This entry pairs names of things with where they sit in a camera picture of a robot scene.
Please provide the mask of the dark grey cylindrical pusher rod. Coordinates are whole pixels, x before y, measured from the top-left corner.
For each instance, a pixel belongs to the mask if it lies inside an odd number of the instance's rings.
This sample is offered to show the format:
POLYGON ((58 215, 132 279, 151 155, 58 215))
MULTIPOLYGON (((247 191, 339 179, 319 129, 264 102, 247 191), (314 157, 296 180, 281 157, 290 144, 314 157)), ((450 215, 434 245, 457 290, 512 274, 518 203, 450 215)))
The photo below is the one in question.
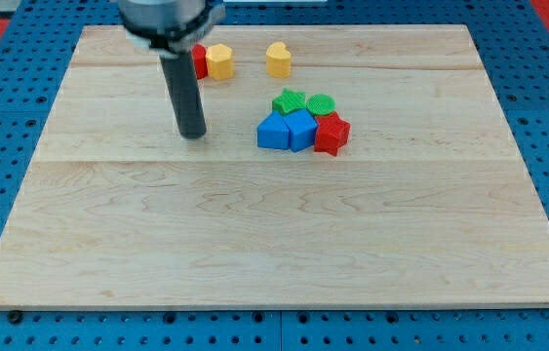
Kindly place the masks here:
POLYGON ((202 137, 207 127, 191 53, 160 57, 160 62, 180 135, 188 139, 202 137))

